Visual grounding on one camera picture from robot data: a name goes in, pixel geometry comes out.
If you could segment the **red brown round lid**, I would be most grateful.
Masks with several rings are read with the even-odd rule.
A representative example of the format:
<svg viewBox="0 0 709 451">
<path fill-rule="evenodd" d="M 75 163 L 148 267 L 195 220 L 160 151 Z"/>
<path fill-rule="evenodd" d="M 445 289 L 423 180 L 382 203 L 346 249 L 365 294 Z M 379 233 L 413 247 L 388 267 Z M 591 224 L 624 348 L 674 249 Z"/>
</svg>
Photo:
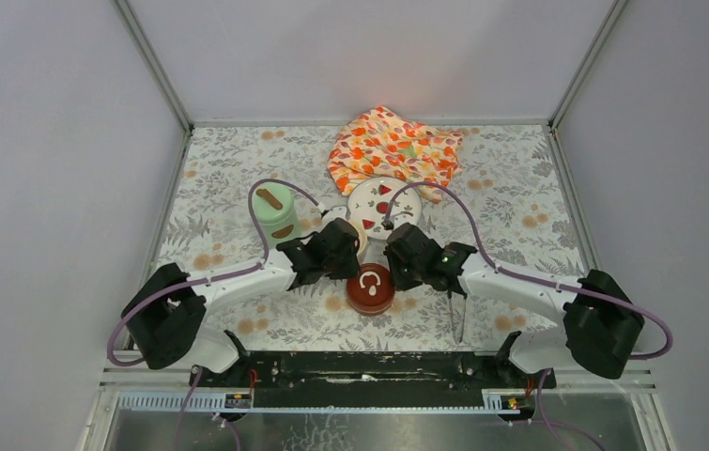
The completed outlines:
<svg viewBox="0 0 709 451">
<path fill-rule="evenodd" d="M 395 288 L 390 271 L 377 263 L 361 265 L 359 274 L 347 280 L 348 304 L 361 315 L 386 312 L 393 303 Z"/>
</svg>

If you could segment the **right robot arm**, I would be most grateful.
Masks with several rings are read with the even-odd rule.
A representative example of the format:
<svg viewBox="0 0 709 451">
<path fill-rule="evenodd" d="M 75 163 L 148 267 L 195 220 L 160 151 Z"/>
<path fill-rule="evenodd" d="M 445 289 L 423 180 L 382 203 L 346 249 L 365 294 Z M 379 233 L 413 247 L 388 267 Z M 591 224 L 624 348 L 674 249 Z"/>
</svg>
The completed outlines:
<svg viewBox="0 0 709 451">
<path fill-rule="evenodd" d="M 644 325 L 615 281 L 598 270 L 581 278 L 524 272 L 517 265 L 488 262 L 472 245 L 441 246 L 412 224 L 391 233 L 384 255 L 398 291 L 429 286 L 465 299 L 504 301 L 552 322 L 541 332 L 504 340 L 494 372 L 509 387 L 531 374 L 571 366 L 617 380 Z"/>
</svg>

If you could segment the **cream lid pink handle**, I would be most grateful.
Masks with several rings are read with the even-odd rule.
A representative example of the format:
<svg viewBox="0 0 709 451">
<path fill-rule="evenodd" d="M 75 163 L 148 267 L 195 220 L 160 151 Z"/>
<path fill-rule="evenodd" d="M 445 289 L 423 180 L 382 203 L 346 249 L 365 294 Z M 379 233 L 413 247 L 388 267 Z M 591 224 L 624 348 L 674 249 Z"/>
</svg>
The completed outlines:
<svg viewBox="0 0 709 451">
<path fill-rule="evenodd" d="M 368 236 L 367 236 L 366 230 L 362 227 L 362 225 L 360 223 L 357 223 L 356 221 L 354 221 L 352 223 L 352 225 L 354 226 L 354 228 L 358 234 L 357 259 L 360 263 L 364 263 L 366 251 L 367 251 L 367 247 L 368 247 Z"/>
</svg>

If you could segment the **green container cup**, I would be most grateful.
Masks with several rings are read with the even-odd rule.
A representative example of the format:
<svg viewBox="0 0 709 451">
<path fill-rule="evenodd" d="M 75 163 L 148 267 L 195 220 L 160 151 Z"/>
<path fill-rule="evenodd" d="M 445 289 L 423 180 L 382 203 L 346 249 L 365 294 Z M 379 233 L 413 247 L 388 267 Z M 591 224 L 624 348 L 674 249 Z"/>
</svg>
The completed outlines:
<svg viewBox="0 0 709 451">
<path fill-rule="evenodd" d="M 298 214 L 294 210 L 288 213 L 257 213 L 255 219 L 264 232 L 269 249 L 281 242 L 294 240 L 301 234 Z"/>
</svg>

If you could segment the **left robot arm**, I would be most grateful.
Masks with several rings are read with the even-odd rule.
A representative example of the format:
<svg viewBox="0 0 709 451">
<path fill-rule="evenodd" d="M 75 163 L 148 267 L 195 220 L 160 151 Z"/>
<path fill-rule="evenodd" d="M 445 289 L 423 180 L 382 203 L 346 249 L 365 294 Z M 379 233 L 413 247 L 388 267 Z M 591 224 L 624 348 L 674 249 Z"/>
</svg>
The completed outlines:
<svg viewBox="0 0 709 451">
<path fill-rule="evenodd" d="M 279 243 L 265 259 L 226 273 L 191 275 L 176 263 L 163 265 L 124 307 L 117 328 L 127 330 L 140 351 L 137 364 L 151 370 L 198 365 L 223 385 L 237 385 L 247 373 L 243 352 L 209 318 L 234 303 L 311 286 L 322 278 L 355 277 L 361 244 L 356 228 L 336 218 L 305 238 Z"/>
</svg>

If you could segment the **green lid brown handle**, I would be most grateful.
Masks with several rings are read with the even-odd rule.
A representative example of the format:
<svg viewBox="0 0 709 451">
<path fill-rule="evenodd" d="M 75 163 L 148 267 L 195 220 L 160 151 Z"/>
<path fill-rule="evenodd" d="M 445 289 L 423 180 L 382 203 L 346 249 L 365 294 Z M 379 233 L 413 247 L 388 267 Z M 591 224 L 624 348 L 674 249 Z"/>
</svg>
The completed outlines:
<svg viewBox="0 0 709 451">
<path fill-rule="evenodd" d="M 272 226 L 288 219 L 294 211 L 294 197 L 283 184 L 265 182 L 254 189 L 252 205 L 258 223 Z"/>
</svg>

